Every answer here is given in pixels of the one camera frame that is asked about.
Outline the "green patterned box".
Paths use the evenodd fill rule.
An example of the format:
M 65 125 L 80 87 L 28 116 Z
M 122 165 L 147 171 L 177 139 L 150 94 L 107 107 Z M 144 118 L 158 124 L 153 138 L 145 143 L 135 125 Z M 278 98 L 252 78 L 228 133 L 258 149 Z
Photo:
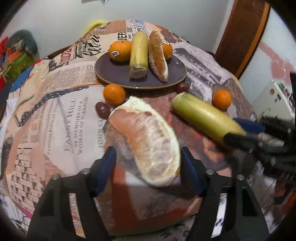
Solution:
M 1 77 L 4 78 L 7 84 L 12 85 L 13 82 L 24 72 L 34 64 L 33 57 L 26 51 L 22 51 L 15 57 L 12 63 L 9 63 L 1 72 Z

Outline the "yellow hoop behind bed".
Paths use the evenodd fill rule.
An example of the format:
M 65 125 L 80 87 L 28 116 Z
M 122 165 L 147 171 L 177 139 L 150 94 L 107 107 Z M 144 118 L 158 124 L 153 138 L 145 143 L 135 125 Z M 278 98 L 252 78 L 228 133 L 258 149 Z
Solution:
M 104 25 L 106 24 L 107 21 L 105 20 L 95 20 L 93 22 L 91 22 L 86 29 L 84 30 L 84 34 L 87 34 L 88 32 L 90 32 L 91 30 L 93 30 L 94 28 L 100 26 L 100 25 Z

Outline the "orange with Dole sticker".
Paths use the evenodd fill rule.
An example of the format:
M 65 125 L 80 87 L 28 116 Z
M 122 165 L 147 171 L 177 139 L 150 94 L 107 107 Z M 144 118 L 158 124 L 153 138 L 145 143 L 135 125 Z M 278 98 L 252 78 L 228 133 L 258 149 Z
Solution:
M 171 44 L 165 40 L 162 40 L 163 52 L 166 60 L 169 60 L 173 54 L 173 48 Z

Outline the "brown wooden door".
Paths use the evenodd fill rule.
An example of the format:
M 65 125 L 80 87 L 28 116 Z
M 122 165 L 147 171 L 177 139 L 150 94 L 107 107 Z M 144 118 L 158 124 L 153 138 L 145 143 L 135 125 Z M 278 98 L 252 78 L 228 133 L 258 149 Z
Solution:
M 234 1 L 215 60 L 237 78 L 256 50 L 265 29 L 270 5 L 266 1 Z

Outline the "yellow sugarcane piece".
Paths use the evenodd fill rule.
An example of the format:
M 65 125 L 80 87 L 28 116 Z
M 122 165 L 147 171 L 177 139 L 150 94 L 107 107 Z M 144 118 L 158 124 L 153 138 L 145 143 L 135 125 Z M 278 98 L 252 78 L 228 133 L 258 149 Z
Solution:
M 132 39 L 129 76 L 133 79 L 143 78 L 148 68 L 148 37 L 145 32 L 137 32 Z

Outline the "small mandarin right side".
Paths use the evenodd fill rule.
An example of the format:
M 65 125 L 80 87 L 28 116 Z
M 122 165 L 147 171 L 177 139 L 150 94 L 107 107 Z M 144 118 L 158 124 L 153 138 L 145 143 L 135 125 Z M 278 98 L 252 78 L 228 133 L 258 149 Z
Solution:
M 231 95 L 226 90 L 217 90 L 213 94 L 212 102 L 220 110 L 227 110 L 232 103 Z

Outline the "orange with barcode sticker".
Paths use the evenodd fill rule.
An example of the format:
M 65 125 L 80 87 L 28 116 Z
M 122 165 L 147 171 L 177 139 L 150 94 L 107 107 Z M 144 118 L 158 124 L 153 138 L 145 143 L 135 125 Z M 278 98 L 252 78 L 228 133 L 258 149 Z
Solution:
M 117 40 L 110 45 L 108 54 L 116 62 L 128 62 L 130 60 L 131 49 L 132 43 L 130 41 Z

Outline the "dark purple round plate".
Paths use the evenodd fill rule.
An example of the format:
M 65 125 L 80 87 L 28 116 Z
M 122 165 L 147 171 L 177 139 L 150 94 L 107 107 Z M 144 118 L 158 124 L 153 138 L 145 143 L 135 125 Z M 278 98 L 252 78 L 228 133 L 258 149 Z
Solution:
M 181 83 L 187 76 L 187 68 L 176 56 L 171 56 L 169 59 L 168 70 L 169 77 L 167 82 L 158 80 L 151 68 L 148 69 L 145 77 L 133 79 L 129 76 L 129 64 L 113 61 L 108 53 L 99 57 L 94 65 L 94 71 L 98 80 L 108 84 L 117 84 L 127 89 L 168 88 Z

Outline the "white device with stickers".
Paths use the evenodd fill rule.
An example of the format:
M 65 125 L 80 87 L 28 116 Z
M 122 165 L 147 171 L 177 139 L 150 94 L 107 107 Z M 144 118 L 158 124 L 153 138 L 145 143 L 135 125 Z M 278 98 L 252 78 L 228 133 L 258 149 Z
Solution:
M 258 118 L 268 116 L 295 122 L 295 101 L 292 86 L 286 86 L 283 80 L 271 80 L 252 103 Z

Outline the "newspaper print bed cover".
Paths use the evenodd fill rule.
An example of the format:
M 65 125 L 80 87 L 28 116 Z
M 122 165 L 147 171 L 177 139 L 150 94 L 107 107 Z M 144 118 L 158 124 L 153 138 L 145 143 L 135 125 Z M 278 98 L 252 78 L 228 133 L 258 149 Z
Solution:
M 75 175 L 114 146 L 114 174 L 96 199 L 107 230 L 117 240 L 186 238 L 201 198 L 181 176 L 166 189 L 147 185 L 124 136 L 95 110 L 95 104 L 103 100 L 104 88 L 96 78 L 96 60 L 116 40 L 131 40 L 135 32 L 154 30 L 186 66 L 185 81 L 191 94 L 210 102 L 212 92 L 228 90 L 233 102 L 227 114 L 254 116 L 236 77 L 207 52 L 147 22 L 121 20 L 100 25 L 54 58 L 36 64 L 22 87 L 9 94 L 1 122 L 1 203 L 17 230 L 27 232 L 53 174 Z

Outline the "small mandarin near plate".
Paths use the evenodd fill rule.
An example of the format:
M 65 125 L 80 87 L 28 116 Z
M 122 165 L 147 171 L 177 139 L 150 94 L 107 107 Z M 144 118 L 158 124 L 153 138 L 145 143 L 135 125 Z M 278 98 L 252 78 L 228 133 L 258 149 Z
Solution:
M 103 97 L 111 105 L 121 105 L 125 101 L 126 92 L 119 85 L 109 84 L 103 90 Z

